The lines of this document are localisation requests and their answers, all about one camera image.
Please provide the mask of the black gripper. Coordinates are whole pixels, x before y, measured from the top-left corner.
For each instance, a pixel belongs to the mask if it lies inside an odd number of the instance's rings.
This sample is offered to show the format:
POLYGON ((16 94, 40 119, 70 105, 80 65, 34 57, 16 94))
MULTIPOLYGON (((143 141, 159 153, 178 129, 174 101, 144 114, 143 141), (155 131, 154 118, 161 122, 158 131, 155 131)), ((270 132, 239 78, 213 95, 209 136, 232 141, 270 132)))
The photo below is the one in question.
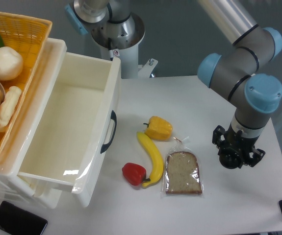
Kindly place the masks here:
POLYGON ((226 131, 221 125, 218 125, 212 134, 212 143, 218 149, 231 147, 240 152, 243 165, 254 167, 265 156, 265 151, 254 148, 256 138, 246 138, 232 129, 226 131))

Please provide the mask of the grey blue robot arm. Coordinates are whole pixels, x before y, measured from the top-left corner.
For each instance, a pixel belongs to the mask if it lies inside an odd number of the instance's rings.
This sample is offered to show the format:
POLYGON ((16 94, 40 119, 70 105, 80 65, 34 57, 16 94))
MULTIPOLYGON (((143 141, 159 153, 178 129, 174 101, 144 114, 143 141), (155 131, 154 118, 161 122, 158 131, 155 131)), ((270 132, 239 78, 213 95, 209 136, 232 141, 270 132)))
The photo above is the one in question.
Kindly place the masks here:
POLYGON ((282 36, 260 27, 237 0, 202 0, 200 6, 234 47, 226 56, 208 55, 198 68, 198 78, 236 108, 228 129, 214 129, 212 143, 222 166, 252 167, 265 155, 255 143, 282 98, 281 82, 259 69, 281 52, 282 36))

